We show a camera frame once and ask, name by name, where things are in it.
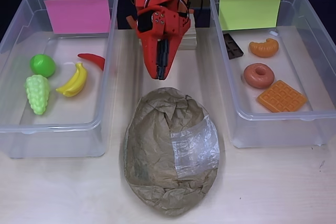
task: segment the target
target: toy waffle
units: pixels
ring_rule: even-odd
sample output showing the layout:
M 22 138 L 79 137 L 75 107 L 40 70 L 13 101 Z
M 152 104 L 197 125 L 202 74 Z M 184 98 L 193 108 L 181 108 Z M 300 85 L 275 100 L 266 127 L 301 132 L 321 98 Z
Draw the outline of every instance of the toy waffle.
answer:
M 279 80 L 258 96 L 257 101 L 271 112 L 294 112 L 307 102 L 307 98 Z

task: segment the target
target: table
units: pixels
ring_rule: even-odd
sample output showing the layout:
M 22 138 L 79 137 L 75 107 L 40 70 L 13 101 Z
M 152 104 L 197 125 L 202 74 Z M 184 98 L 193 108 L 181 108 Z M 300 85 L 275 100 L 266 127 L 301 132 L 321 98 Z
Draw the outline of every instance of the table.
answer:
M 214 43 L 209 33 L 209 28 L 197 30 L 198 46 L 205 51 Z M 227 134 L 221 108 L 225 101 L 220 97 L 214 100 L 218 109 L 211 117 L 218 129 L 221 160 L 208 195 L 194 209 L 173 219 L 142 203 L 124 179 L 121 152 L 134 110 L 131 100 L 137 97 L 130 94 L 141 94 L 134 90 L 138 81 L 134 67 L 142 64 L 142 59 L 130 61 L 136 57 L 131 55 L 132 45 L 138 43 L 134 31 L 118 30 L 115 37 L 119 63 L 106 154 L 99 158 L 50 159 L 9 159 L 0 154 L 1 224 L 335 223 L 336 140 L 322 147 L 237 149 Z M 191 78 L 197 82 L 197 78 L 177 77 L 174 70 L 194 56 L 194 51 L 176 56 L 170 81 L 198 96 L 199 90 L 192 83 L 182 81 Z M 187 63 L 190 67 L 186 74 L 195 71 L 202 75 L 193 62 Z

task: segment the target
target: plastic storage bin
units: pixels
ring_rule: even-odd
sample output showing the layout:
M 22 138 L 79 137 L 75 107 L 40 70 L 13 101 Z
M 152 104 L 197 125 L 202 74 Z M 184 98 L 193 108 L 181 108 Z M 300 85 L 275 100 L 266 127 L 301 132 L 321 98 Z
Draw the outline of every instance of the plastic storage bin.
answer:
M 229 60 L 218 20 L 219 0 L 211 2 L 211 28 L 222 50 L 222 95 L 232 143 L 237 147 L 321 145 L 336 133 L 336 47 L 308 0 L 281 0 L 277 27 L 230 31 L 244 56 Z M 270 34 L 275 31 L 278 36 Z M 274 37 L 280 49 L 262 59 L 249 52 L 251 41 Z M 308 102 L 297 112 L 271 113 L 257 103 L 262 91 L 244 82 L 251 63 L 265 63 L 303 93 Z
M 108 0 L 111 25 L 104 34 L 54 34 L 44 0 L 23 0 L 0 44 L 0 149 L 12 158 L 101 156 L 108 129 L 104 122 L 113 103 L 113 34 L 118 0 Z M 105 58 L 105 68 L 78 58 L 92 53 Z M 24 83 L 33 75 L 29 61 L 50 55 L 57 65 L 50 77 L 47 111 L 35 115 Z M 88 69 L 85 88 L 73 98 L 55 91 L 75 73 L 75 63 Z

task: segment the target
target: green grape toy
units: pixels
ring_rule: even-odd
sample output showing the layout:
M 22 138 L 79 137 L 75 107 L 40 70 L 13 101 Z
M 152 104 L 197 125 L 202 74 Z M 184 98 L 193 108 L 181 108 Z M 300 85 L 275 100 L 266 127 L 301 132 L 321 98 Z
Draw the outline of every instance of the green grape toy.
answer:
M 47 78 L 36 74 L 28 77 L 25 84 L 30 107 L 37 115 L 42 115 L 47 108 L 50 86 Z

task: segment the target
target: toy fruit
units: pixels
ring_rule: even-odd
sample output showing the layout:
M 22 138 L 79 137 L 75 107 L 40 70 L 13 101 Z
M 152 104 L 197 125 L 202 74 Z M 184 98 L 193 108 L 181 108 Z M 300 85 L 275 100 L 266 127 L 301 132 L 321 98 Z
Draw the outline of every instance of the toy fruit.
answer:
M 28 77 L 25 84 L 31 109 L 37 115 L 42 115 L 48 105 L 50 86 L 47 78 L 41 75 Z
M 94 54 L 79 54 L 78 57 L 91 61 L 104 71 L 105 59 L 103 57 Z
M 256 56 L 268 58 L 275 55 L 279 50 L 279 43 L 275 39 L 271 38 L 266 39 L 266 42 L 262 43 L 251 42 L 250 50 Z
M 76 63 L 76 68 L 77 70 L 71 79 L 64 86 L 56 89 L 58 93 L 65 97 L 74 97 L 84 88 L 88 72 L 81 62 Z
M 48 78 L 55 73 L 56 64 L 48 55 L 35 55 L 30 60 L 30 68 L 34 74 Z

